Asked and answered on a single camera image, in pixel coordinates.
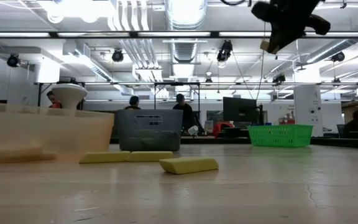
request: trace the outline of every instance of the man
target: man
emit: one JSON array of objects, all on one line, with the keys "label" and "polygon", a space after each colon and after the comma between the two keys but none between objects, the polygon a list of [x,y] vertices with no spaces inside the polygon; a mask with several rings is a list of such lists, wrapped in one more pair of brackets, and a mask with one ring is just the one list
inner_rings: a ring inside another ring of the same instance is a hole
[{"label": "man", "polygon": [[47,97],[52,103],[52,105],[50,105],[49,108],[62,108],[62,104],[56,99],[56,96],[53,94],[52,91],[49,91],[47,93]]},{"label": "man", "polygon": [[187,129],[191,128],[193,125],[193,109],[190,105],[185,103],[185,96],[180,93],[177,94],[177,102],[178,104],[176,104],[173,109],[183,111],[181,126],[187,131]]},{"label": "man", "polygon": [[129,100],[129,106],[125,107],[125,110],[140,110],[139,108],[139,97],[132,96]]},{"label": "man", "polygon": [[351,138],[351,131],[358,131],[358,110],[353,112],[353,120],[345,125],[344,135],[345,138]]}]

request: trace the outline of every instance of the computer monitor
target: computer monitor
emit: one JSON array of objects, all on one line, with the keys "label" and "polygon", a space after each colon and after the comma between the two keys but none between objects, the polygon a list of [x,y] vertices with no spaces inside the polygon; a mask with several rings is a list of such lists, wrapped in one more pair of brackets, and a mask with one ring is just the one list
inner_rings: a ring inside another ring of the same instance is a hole
[{"label": "computer monitor", "polygon": [[256,100],[224,97],[223,120],[257,123],[258,112]]}]

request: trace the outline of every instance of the green basket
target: green basket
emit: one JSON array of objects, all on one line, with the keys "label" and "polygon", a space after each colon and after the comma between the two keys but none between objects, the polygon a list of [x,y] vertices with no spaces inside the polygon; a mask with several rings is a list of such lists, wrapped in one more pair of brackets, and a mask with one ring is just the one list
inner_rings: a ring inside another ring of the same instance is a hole
[{"label": "green basket", "polygon": [[254,146],[305,147],[310,145],[312,125],[249,126]]}]

